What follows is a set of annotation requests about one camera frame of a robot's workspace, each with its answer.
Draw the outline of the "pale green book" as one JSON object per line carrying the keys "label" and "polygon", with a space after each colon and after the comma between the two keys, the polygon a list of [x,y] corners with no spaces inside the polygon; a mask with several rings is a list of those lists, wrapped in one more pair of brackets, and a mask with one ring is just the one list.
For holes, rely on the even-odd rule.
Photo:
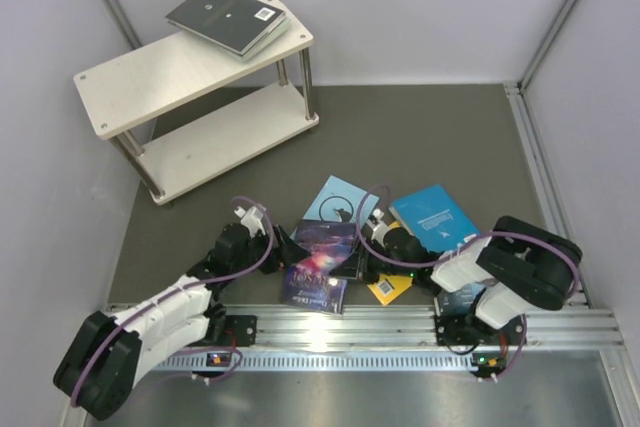
{"label": "pale green book", "polygon": [[233,1],[223,14],[223,44],[242,60],[255,56],[289,28],[290,18],[276,0]]}

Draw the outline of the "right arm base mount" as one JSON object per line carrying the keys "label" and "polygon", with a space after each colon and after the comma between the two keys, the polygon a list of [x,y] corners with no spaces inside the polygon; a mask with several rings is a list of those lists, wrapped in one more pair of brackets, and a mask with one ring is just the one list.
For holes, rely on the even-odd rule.
{"label": "right arm base mount", "polygon": [[471,313],[436,315],[436,342],[459,355],[472,353],[480,347],[497,347],[502,352],[517,346],[524,333],[520,317],[509,321],[504,327],[495,329]]}

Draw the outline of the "light blue cat book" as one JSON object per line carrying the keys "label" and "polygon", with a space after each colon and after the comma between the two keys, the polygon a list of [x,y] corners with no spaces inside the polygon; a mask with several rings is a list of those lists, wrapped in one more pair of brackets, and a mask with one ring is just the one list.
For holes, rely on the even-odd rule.
{"label": "light blue cat book", "polygon": [[338,177],[330,176],[321,188],[303,220],[363,224],[378,204],[376,195],[369,195],[359,209],[366,191]]}

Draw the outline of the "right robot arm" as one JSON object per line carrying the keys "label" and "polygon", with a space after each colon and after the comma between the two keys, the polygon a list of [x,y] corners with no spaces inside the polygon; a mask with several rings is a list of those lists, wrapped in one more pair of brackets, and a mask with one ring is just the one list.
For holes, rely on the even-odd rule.
{"label": "right robot arm", "polygon": [[512,216],[444,251],[427,249],[397,222],[370,216],[367,224],[371,236],[359,234],[352,253],[329,274],[366,284],[383,274],[405,275],[434,295],[484,283],[466,319],[467,332],[478,343],[492,342],[512,319],[532,309],[560,310],[577,288],[582,249]]}

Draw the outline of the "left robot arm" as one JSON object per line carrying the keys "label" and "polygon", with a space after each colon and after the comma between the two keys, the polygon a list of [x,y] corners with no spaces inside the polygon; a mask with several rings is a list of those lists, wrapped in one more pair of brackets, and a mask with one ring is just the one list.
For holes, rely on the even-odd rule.
{"label": "left robot arm", "polygon": [[219,298],[227,285],[309,255],[280,226],[226,225],[205,257],[165,290],[115,315],[89,315],[53,375],[54,386],[72,406],[108,419],[158,364],[191,344],[223,338],[226,309]]}

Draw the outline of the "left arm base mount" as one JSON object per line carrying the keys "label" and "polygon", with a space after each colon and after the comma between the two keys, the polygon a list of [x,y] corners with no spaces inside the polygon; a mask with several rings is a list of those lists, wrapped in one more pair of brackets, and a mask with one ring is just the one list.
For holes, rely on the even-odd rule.
{"label": "left arm base mount", "polygon": [[205,336],[196,346],[251,347],[257,335],[257,317],[225,315],[212,319]]}

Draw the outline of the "purple Robinson Crusoe book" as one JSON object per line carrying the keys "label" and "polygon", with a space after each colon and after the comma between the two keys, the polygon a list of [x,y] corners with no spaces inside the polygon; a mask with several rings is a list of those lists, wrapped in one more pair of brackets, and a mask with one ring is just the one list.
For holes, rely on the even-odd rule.
{"label": "purple Robinson Crusoe book", "polygon": [[354,251],[354,223],[301,220],[294,242],[307,254],[288,267],[281,302],[284,305],[325,314],[341,315],[347,281],[331,277],[331,271]]}

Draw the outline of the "blue paperback book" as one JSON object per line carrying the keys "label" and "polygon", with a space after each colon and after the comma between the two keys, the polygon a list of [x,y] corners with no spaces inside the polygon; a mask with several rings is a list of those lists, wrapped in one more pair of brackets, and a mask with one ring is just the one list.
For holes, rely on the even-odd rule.
{"label": "blue paperback book", "polygon": [[480,233],[438,184],[394,200],[389,210],[430,251],[456,250]]}

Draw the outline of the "black shiny book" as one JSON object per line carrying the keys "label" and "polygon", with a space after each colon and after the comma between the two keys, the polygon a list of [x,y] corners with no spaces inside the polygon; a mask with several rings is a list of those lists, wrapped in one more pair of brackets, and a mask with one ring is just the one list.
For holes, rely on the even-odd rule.
{"label": "black shiny book", "polygon": [[289,27],[284,10],[260,0],[185,0],[166,19],[240,59],[255,56]]}

